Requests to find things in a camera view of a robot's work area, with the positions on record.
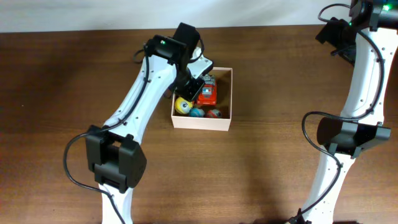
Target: ball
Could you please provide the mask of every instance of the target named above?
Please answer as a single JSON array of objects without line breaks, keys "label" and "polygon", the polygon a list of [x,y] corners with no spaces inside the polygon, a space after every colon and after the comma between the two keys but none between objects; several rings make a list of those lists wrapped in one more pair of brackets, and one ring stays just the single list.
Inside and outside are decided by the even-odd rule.
[{"label": "ball", "polygon": [[192,110],[189,112],[189,116],[194,118],[202,118],[205,116],[205,111],[200,108],[192,108]]},{"label": "ball", "polygon": [[221,114],[221,112],[218,109],[214,109],[214,110],[207,112],[206,117],[207,118],[222,118],[223,115]]},{"label": "ball", "polygon": [[192,103],[182,97],[178,97],[175,101],[175,110],[180,114],[187,114],[192,109]]}]

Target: wood grain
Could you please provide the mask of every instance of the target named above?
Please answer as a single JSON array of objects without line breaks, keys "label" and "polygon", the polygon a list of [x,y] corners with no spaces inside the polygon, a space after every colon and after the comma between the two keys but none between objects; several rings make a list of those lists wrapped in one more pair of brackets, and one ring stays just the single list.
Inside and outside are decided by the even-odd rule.
[{"label": "wood grain", "polygon": [[[200,29],[206,57],[234,69],[229,132],[174,129],[162,99],[146,129],[148,165],[134,190],[137,223],[264,223],[302,206],[318,152],[302,136],[311,110],[340,113],[353,68],[314,38],[320,26]],[[108,30],[0,34],[0,217],[2,223],[99,223],[101,196],[62,169],[67,141],[112,115],[134,83],[132,54],[154,34]],[[387,89],[391,140],[351,168],[335,220],[398,219],[398,68]],[[318,118],[308,121],[314,133]],[[68,164],[94,185],[85,146]]]}]

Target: cardboard box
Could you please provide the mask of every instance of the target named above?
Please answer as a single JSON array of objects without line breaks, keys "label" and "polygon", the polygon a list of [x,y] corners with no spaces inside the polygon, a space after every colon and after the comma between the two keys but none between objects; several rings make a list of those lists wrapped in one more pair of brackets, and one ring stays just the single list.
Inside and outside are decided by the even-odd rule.
[{"label": "cardboard box", "polygon": [[203,129],[215,131],[228,131],[232,118],[232,68],[215,67],[210,73],[216,77],[217,104],[216,106],[199,106],[207,113],[212,109],[221,111],[222,118],[192,118],[188,115],[175,112],[173,95],[172,121],[174,128]]}]

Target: green light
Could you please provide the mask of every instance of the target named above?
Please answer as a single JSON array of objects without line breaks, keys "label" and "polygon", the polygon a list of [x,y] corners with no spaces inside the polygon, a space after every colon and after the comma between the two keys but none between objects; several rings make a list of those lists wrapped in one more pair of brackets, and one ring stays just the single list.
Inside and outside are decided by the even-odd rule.
[{"label": "green light", "polygon": [[388,10],[390,10],[391,9],[391,6],[390,5],[383,5],[383,10],[384,11],[388,11]]}]

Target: white backdrop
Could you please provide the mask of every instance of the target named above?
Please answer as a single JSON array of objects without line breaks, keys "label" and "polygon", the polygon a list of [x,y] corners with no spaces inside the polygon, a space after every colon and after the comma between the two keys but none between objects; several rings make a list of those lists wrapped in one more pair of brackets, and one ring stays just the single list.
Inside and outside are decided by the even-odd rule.
[{"label": "white backdrop", "polygon": [[[0,32],[321,24],[331,0],[0,0]],[[336,7],[325,17],[348,19]]]}]

